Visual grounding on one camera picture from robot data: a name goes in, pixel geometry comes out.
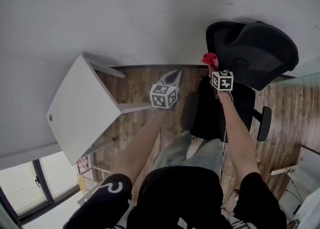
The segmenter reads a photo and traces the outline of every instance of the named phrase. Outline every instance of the black t-shirt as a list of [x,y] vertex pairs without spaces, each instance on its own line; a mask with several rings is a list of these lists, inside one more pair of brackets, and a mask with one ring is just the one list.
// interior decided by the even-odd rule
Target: black t-shirt
[[123,174],[106,178],[64,229],[285,229],[286,217],[258,173],[241,182],[234,216],[222,214],[223,191],[212,170],[172,166],[149,173],[131,202],[132,183]]

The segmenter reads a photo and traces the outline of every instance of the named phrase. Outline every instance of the chair backrest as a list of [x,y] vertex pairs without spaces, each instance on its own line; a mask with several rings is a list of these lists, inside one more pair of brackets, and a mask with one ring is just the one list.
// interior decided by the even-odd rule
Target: chair backrest
[[206,31],[209,52],[217,55],[219,70],[233,72],[236,82],[258,91],[299,62],[295,43],[283,31],[257,22],[217,22]]

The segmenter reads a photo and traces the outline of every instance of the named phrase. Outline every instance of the red cloth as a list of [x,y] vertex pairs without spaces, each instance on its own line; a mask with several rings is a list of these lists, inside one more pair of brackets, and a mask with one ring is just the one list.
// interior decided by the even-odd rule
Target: red cloth
[[213,65],[213,68],[218,71],[219,62],[218,57],[215,53],[207,53],[203,55],[203,59],[201,62],[205,63],[206,65],[210,66]]

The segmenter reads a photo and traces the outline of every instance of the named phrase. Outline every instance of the person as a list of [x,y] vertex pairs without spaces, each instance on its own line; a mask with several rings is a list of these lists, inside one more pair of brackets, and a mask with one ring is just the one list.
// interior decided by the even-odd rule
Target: person
[[141,173],[168,111],[157,109],[123,151],[111,175],[80,207],[64,229],[284,229],[286,216],[259,174],[255,145],[231,97],[218,91],[232,165],[240,185],[234,216],[222,212],[220,186],[222,142],[204,141],[186,158],[192,136],[186,131],[156,158],[139,190],[131,191]]

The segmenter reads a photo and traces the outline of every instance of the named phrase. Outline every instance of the light blue jeans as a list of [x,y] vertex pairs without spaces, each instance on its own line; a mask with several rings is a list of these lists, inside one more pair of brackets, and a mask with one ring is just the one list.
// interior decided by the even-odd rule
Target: light blue jeans
[[152,170],[170,166],[201,167],[214,171],[220,178],[223,145],[220,139],[203,140],[193,156],[187,159],[192,135],[183,134],[165,148],[154,161]]

